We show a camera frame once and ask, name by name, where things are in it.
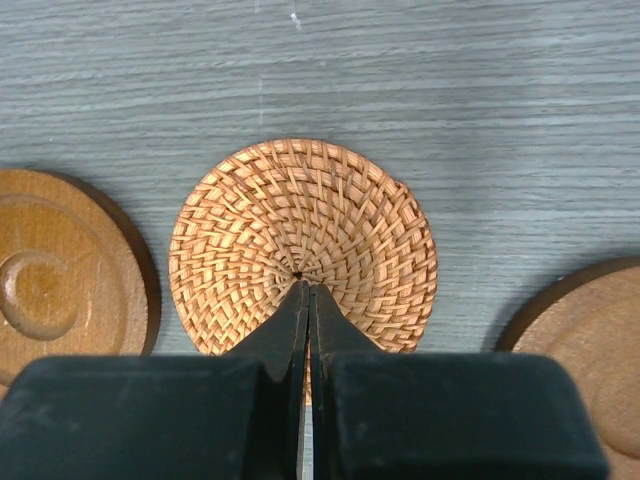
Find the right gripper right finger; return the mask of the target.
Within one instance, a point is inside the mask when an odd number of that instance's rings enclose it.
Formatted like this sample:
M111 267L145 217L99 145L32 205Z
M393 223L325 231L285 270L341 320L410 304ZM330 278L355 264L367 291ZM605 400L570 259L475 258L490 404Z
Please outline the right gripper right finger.
M309 305L318 479L605 479L566 370L539 355L392 354L340 311Z

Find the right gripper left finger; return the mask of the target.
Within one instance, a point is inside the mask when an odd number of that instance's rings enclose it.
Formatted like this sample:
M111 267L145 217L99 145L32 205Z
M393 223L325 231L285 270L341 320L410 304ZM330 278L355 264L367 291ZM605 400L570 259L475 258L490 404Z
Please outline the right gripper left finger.
M297 479L309 285L221 356L52 356L1 403L5 479Z

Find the woven rattan coaster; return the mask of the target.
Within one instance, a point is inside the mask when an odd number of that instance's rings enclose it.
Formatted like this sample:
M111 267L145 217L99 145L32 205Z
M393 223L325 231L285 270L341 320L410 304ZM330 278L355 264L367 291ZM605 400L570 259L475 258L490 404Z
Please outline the woven rattan coaster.
M347 319L398 353L424 334L438 260L406 184L344 147L278 139L200 180L177 216L168 266L179 318L204 354L236 346L300 280L326 286Z

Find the dark wooden coaster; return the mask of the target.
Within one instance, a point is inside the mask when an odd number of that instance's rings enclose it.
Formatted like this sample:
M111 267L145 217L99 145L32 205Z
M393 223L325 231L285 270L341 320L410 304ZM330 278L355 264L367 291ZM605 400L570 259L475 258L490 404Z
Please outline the dark wooden coaster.
M495 348L558 361L581 392L611 478L638 478L638 257L602 261L559 278L513 315Z
M1 172L1 390L32 361L153 350L161 288L109 196L62 173Z

